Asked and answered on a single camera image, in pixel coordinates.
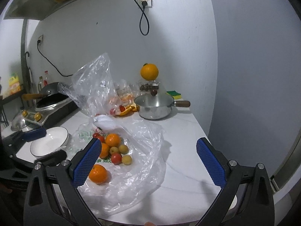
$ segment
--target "power outlet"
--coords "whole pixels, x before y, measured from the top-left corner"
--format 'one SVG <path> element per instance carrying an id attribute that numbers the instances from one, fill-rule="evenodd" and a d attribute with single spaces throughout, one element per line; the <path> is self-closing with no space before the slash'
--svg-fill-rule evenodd
<path id="1" fill-rule="evenodd" d="M 43 41 L 44 41 L 44 35 L 40 35 L 39 38 L 38 38 L 38 40 L 41 40 L 40 44 L 42 44 Z"/>
<path id="2" fill-rule="evenodd" d="M 153 0 L 137 0 L 137 2 L 139 3 L 141 8 L 143 8 L 143 6 L 142 6 L 143 1 L 147 2 L 147 6 L 145 8 L 152 8 L 153 7 Z"/>

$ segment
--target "black plug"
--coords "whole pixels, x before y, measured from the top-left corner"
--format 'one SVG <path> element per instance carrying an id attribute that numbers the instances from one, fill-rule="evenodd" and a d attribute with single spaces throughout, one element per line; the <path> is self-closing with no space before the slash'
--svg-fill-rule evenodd
<path id="1" fill-rule="evenodd" d="M 147 1 L 143 1 L 141 4 L 142 4 L 143 9 L 145 9 L 145 7 L 147 6 Z"/>

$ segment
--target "black cable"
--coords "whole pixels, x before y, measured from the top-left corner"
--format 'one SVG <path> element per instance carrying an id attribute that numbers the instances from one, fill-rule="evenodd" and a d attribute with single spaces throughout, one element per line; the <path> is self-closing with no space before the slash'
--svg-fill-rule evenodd
<path id="1" fill-rule="evenodd" d="M 49 61 L 49 59 L 47 59 L 42 53 L 41 53 L 41 51 L 40 51 L 40 49 L 39 49 L 39 44 L 40 44 L 40 42 L 41 42 L 41 40 L 38 40 L 37 41 L 37 49 L 38 49 L 38 51 L 39 51 L 39 53 L 57 70 L 57 72 L 61 75 L 61 76 L 63 76 L 63 77 L 69 77 L 69 76 L 73 76 L 73 74 L 72 75 L 67 75 L 67 76 L 65 76 L 65 75 L 63 75 L 59 70 L 58 70 L 58 68 L 53 64 L 53 63 L 51 63 L 50 61 Z"/>
<path id="2" fill-rule="evenodd" d="M 142 11 L 142 15 L 141 15 L 141 19 L 140 19 L 140 23 L 139 23 L 139 29 L 140 29 L 140 32 L 141 32 L 141 34 L 142 35 L 148 35 L 148 33 L 149 33 L 149 31 L 150 31 L 150 23 L 149 23 L 149 21 L 148 21 L 148 18 L 147 18 L 147 16 L 146 16 L 146 14 L 144 13 L 144 10 L 145 10 L 145 6 L 143 6 L 143 9 L 141 8 L 141 6 L 139 5 L 139 3 L 136 1 L 136 0 L 134 0 L 134 2 L 137 4 L 137 6 L 140 8 L 140 10 Z M 146 19 L 146 22 L 147 22 L 147 33 L 146 34 L 144 34 L 143 32 L 142 32 L 142 30 L 141 30 L 141 21 L 142 21 L 142 17 L 145 17 L 145 19 Z"/>

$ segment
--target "wooden pan handle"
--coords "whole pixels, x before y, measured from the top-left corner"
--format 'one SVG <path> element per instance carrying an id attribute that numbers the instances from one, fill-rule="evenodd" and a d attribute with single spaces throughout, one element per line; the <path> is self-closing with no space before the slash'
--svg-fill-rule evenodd
<path id="1" fill-rule="evenodd" d="M 28 94 L 22 94 L 22 99 L 24 101 L 28 101 L 28 100 L 33 100 L 33 99 L 44 98 L 46 96 L 47 96 L 46 94 L 32 94 L 32 93 L 28 93 Z"/>
<path id="2" fill-rule="evenodd" d="M 185 107 L 185 108 L 188 108 L 190 107 L 190 102 L 187 101 L 187 100 L 177 100 L 177 101 L 174 101 L 173 103 L 174 106 L 176 107 Z"/>

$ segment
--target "stove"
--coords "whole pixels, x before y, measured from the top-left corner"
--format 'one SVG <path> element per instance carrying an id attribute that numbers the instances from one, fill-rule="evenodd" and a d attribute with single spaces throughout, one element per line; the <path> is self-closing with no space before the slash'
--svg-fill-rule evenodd
<path id="1" fill-rule="evenodd" d="M 67 98 L 47 108 L 30 108 L 24 110 L 22 115 L 25 121 L 36 126 L 43 126 L 47 129 L 54 127 L 60 120 L 71 114 L 77 108 L 77 105 L 70 98 Z"/>

